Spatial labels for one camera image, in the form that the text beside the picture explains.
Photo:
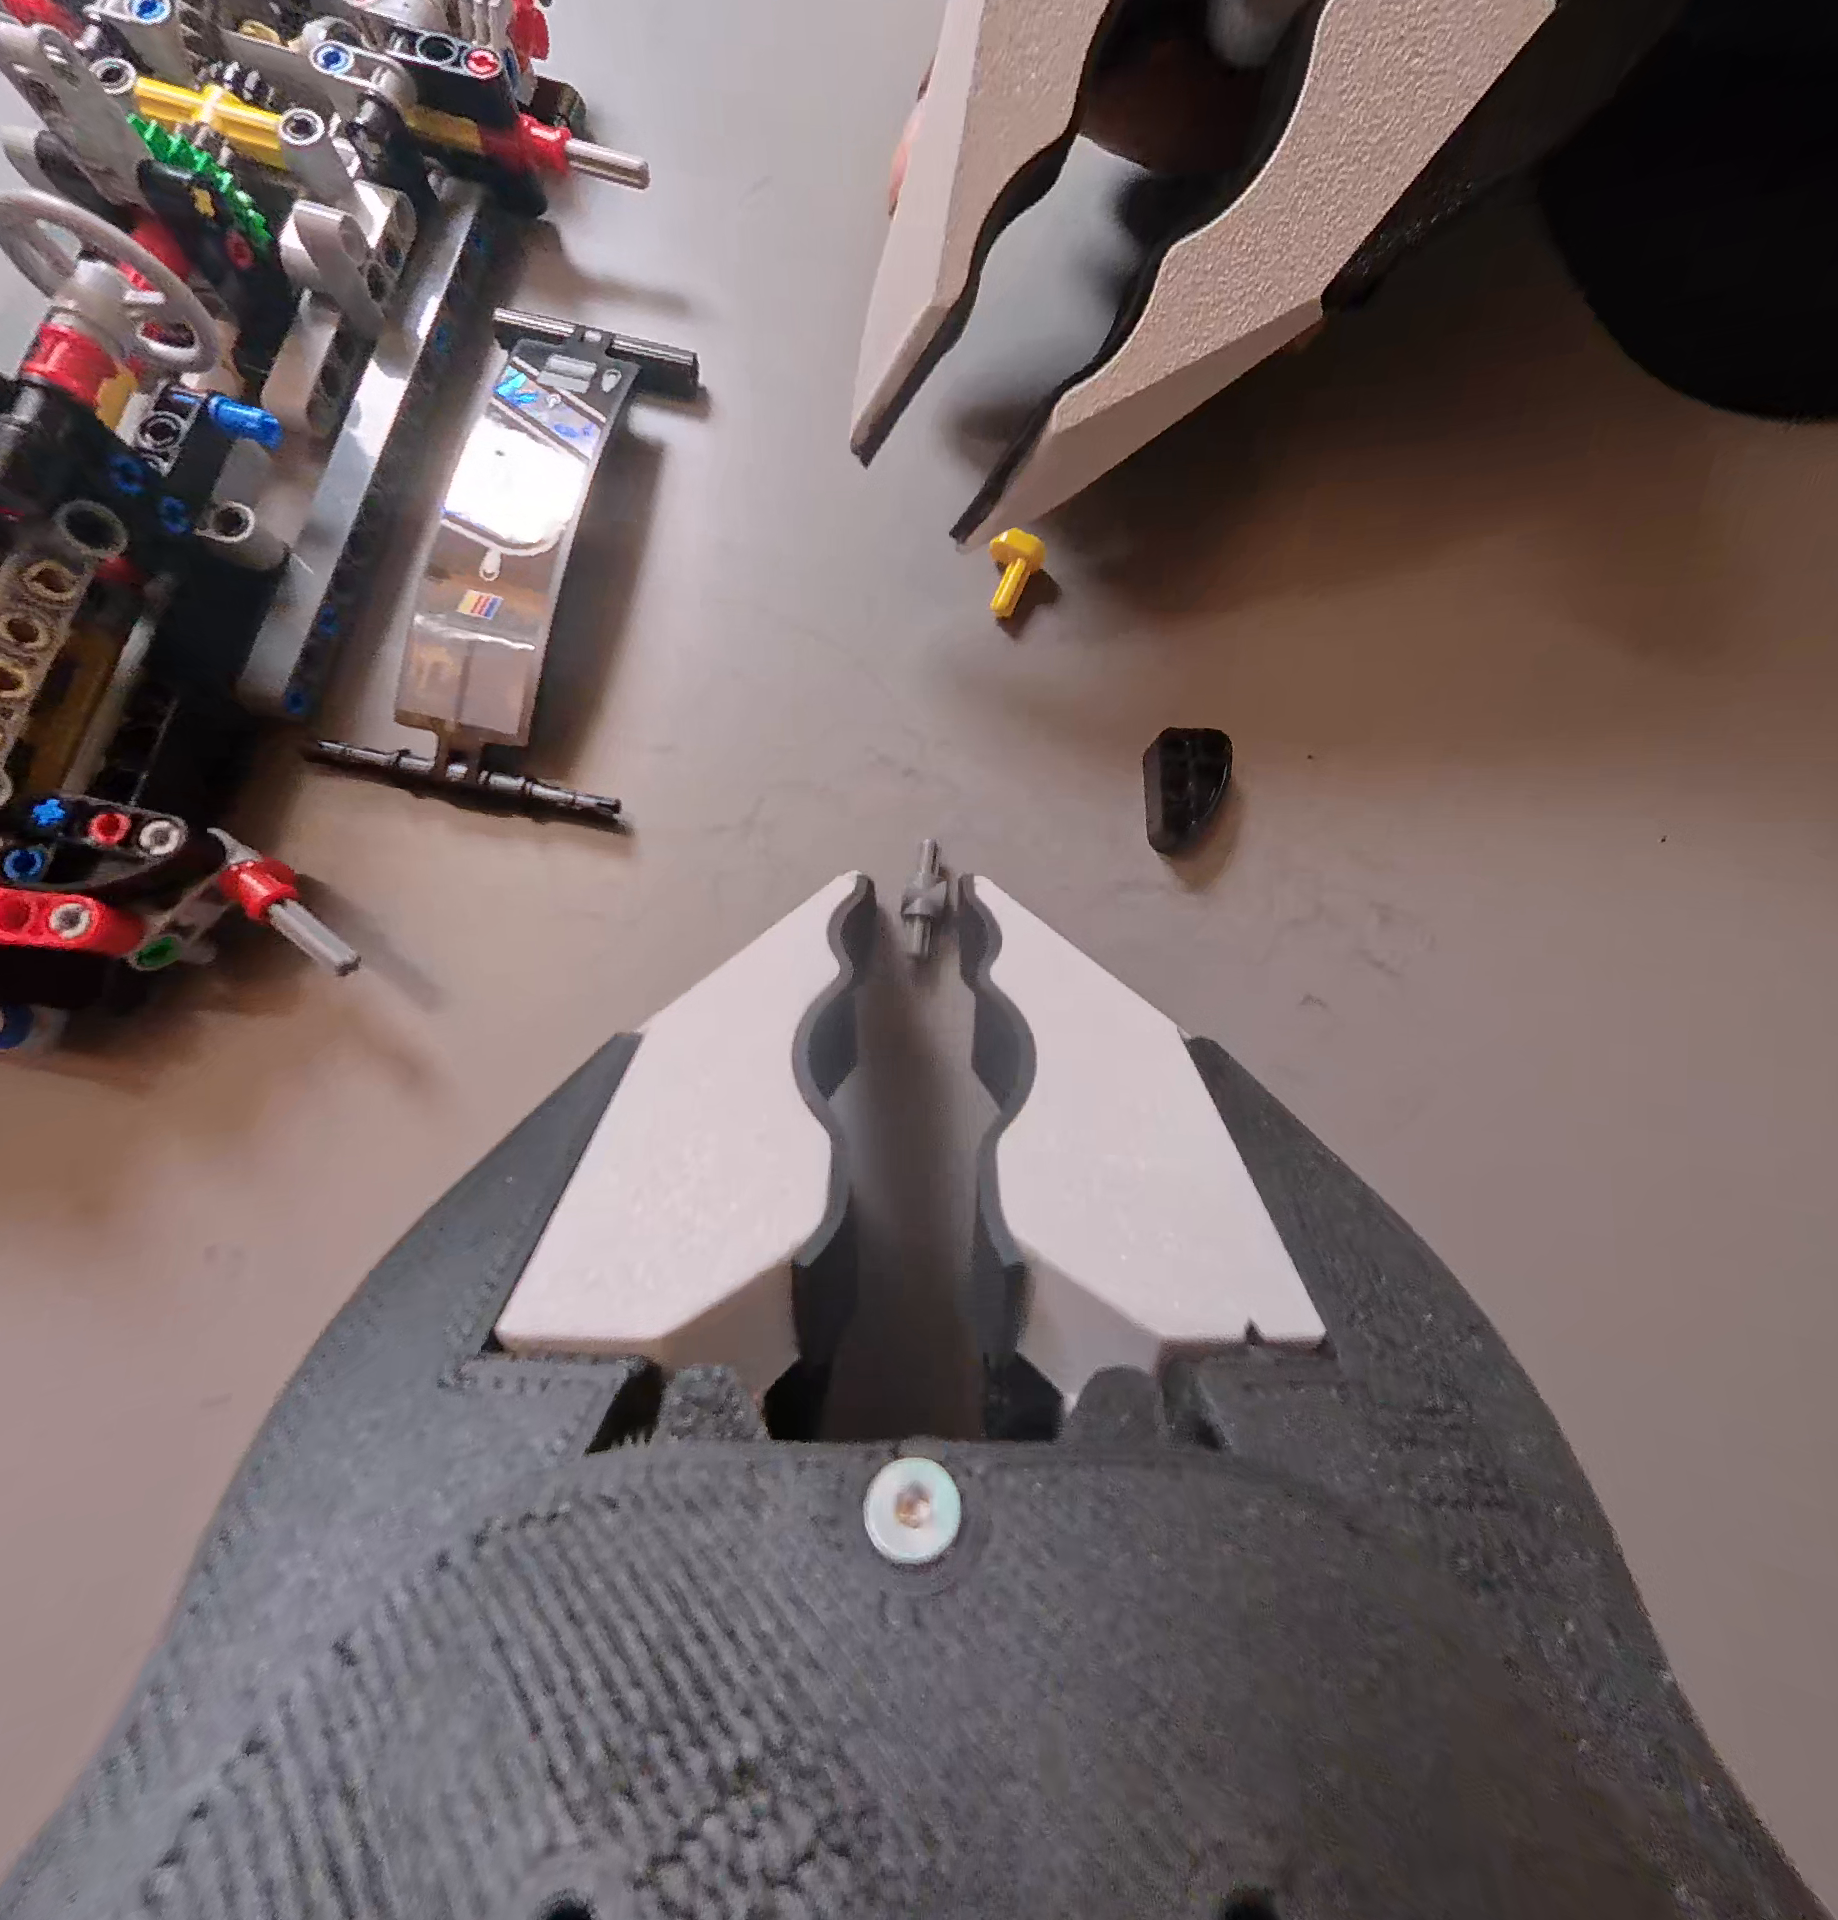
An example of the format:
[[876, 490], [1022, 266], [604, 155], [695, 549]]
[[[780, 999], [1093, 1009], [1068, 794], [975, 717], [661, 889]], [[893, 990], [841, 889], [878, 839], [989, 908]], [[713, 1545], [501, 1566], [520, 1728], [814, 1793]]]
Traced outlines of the small black lego liftarm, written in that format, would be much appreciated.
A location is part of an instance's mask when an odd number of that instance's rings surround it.
[[1141, 755], [1145, 845], [1161, 857], [1193, 851], [1216, 824], [1234, 776], [1224, 731], [1168, 727]]

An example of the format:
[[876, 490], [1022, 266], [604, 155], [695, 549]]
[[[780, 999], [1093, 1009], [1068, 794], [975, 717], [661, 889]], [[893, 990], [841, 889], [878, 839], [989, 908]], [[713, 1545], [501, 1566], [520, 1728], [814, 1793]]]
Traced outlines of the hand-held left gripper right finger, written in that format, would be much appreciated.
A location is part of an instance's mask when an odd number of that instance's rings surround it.
[[977, 1148], [968, 1315], [992, 1383], [1159, 1375], [1326, 1325], [1186, 1033], [988, 876], [960, 883]]

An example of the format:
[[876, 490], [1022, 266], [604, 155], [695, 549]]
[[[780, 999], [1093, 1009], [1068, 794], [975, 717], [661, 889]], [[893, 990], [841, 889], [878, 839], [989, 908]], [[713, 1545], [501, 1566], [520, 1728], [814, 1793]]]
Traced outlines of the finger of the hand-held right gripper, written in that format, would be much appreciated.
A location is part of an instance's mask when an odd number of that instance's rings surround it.
[[1003, 227], [1050, 188], [1112, 17], [1112, 3], [947, 3], [859, 342], [861, 465], [963, 332]]
[[1159, 257], [1124, 338], [1053, 395], [953, 539], [1056, 510], [1314, 324], [1329, 281], [1551, 12], [1539, 3], [1322, 4], [1259, 171]]

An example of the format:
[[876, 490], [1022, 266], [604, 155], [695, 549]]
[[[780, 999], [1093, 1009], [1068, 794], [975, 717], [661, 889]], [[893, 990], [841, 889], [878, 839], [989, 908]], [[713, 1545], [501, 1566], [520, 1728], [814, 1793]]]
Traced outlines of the person's right hand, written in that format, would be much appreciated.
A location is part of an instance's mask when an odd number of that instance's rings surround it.
[[1231, 174], [1249, 150], [1264, 93], [1264, 69], [1220, 60], [1202, 36], [1132, 40], [1098, 60], [1079, 133], [1150, 174]]

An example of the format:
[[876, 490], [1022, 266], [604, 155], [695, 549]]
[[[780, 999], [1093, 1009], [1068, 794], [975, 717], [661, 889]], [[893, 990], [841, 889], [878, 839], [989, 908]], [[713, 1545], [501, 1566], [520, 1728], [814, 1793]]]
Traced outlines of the black holographic curved lego panel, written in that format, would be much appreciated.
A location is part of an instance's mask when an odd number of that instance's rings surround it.
[[306, 740], [302, 757], [494, 813], [622, 831], [615, 798], [528, 777], [557, 604], [596, 474], [637, 396], [699, 395], [694, 352], [503, 306], [498, 353], [425, 533], [394, 717], [431, 753]]

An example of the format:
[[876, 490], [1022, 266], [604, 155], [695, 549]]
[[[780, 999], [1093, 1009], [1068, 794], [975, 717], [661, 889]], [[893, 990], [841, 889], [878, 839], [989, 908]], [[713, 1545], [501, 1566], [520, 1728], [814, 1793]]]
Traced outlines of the dark cloth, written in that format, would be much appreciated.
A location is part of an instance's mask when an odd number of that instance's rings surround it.
[[1745, 417], [1838, 420], [1838, 3], [1687, 4], [1535, 200], [1646, 374]]

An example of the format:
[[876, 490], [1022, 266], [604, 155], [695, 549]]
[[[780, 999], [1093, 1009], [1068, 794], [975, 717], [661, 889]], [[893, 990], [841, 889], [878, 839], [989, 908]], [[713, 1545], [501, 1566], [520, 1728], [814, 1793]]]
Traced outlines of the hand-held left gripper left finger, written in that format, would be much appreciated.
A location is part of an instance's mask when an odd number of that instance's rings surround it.
[[518, 1357], [826, 1363], [857, 1299], [834, 1093], [873, 883], [844, 873], [642, 1023], [494, 1338]]

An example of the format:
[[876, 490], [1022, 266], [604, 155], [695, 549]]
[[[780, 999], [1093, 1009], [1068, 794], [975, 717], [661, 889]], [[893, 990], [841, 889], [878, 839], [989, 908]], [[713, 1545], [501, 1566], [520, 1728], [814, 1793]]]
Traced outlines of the lego car chassis assembly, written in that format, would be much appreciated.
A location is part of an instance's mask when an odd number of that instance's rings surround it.
[[547, 4], [0, 4], [0, 1058], [240, 917], [357, 951], [228, 829], [310, 717], [498, 219], [646, 185]]

